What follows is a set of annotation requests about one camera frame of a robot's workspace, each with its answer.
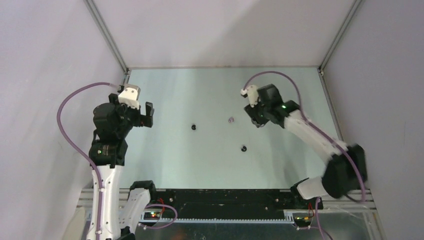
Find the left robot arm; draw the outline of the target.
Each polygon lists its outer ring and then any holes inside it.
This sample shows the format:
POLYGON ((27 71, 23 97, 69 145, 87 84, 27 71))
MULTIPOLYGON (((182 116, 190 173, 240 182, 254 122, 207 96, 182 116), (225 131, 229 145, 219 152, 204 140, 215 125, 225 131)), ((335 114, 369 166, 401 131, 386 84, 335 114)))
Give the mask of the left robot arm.
POLYGON ((154 107, 145 103, 141 113, 138 100, 126 100, 111 93, 107 103, 93 109, 95 130, 88 152, 94 166, 92 217, 88 240, 133 239, 140 215, 158 202, 152 180, 135 181, 130 186, 127 203, 119 210, 120 179, 128 149, 126 137, 134 127, 153 126, 154 107))

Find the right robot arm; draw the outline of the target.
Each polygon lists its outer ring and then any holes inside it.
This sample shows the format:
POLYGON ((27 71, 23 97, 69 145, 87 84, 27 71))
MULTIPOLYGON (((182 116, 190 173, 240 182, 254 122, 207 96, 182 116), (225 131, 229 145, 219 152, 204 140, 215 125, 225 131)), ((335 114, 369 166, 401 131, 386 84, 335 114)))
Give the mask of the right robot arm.
POLYGON ((360 145, 348 145, 328 136, 306 117, 298 103, 283 101, 273 84, 260 88, 249 85, 240 94, 248 99, 244 110, 257 128, 267 123, 280 126, 312 148, 326 165, 323 176, 304 179, 292 187, 290 201, 295 208, 304 209, 313 198, 339 199, 352 190, 365 190, 368 174, 365 151, 360 145))

